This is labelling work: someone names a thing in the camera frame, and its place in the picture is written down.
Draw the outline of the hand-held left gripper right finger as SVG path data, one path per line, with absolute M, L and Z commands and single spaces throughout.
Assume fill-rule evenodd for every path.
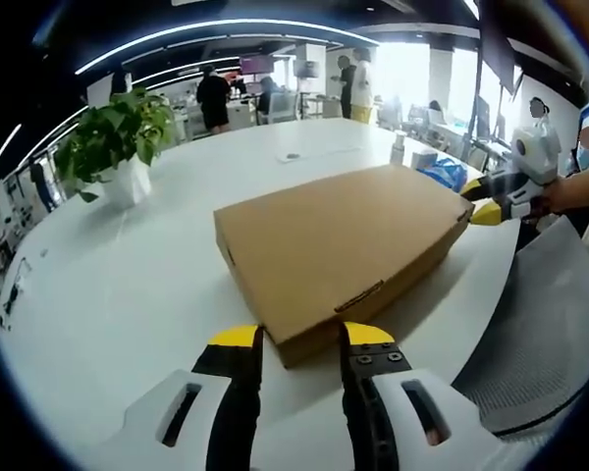
M 343 412 L 357 470 L 483 470 L 501 442 L 452 386 L 414 369 L 387 332 L 339 326 Z

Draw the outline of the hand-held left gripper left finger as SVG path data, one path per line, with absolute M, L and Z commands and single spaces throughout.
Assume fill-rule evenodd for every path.
M 130 405 L 126 470 L 249 470 L 260 415 L 263 329 L 234 327 L 207 342 Z

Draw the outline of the person's right hand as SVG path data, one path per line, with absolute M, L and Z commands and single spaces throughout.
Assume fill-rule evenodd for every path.
M 557 179 L 543 188 L 539 202 L 539 214 L 559 214 L 571 207 L 571 196 L 565 179 Z

